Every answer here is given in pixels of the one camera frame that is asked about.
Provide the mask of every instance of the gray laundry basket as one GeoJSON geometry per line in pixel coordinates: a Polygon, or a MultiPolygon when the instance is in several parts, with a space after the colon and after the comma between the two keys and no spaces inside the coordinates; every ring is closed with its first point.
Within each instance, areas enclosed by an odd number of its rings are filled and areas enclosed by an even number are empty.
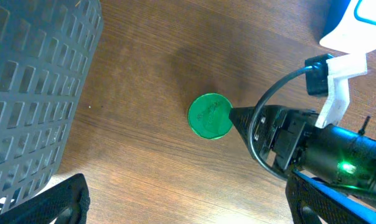
{"type": "Polygon", "coordinates": [[[0,0],[0,213],[59,168],[102,28],[98,0],[0,0]]]}

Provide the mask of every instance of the perforated basket side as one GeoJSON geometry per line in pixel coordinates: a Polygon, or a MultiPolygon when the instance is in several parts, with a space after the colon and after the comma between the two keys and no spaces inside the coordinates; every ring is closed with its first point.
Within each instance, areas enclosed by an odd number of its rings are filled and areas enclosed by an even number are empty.
{"type": "Polygon", "coordinates": [[[97,0],[0,0],[0,213],[59,168],[102,28],[97,0]]]}

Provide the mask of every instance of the brown wooden surface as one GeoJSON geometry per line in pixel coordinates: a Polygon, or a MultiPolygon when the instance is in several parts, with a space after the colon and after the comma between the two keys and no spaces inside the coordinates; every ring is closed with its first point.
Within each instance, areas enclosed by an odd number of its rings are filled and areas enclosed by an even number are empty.
{"type": "MultiPolygon", "coordinates": [[[[253,106],[318,45],[331,1],[102,0],[105,28],[51,183],[85,175],[88,223],[291,223],[284,183],[251,159],[238,132],[207,141],[186,120],[217,92],[253,106]]],[[[376,139],[376,51],[350,81],[341,126],[376,139]]],[[[271,103],[319,110],[301,77],[271,103]]]]}

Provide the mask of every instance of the green disc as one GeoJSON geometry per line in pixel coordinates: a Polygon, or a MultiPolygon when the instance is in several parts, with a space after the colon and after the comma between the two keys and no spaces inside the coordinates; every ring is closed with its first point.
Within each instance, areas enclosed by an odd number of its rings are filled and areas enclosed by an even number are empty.
{"type": "Polygon", "coordinates": [[[231,103],[220,94],[208,93],[200,96],[189,108],[189,126],[202,138],[219,139],[231,130],[231,109],[231,103]]]}

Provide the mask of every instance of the green circular lid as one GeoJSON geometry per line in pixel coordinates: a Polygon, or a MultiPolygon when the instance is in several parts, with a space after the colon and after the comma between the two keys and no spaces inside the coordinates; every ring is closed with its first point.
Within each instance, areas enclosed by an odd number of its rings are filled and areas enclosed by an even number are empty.
{"type": "Polygon", "coordinates": [[[188,122],[192,130],[202,138],[219,139],[232,128],[229,119],[231,103],[217,93],[198,97],[188,111],[188,122]]]}

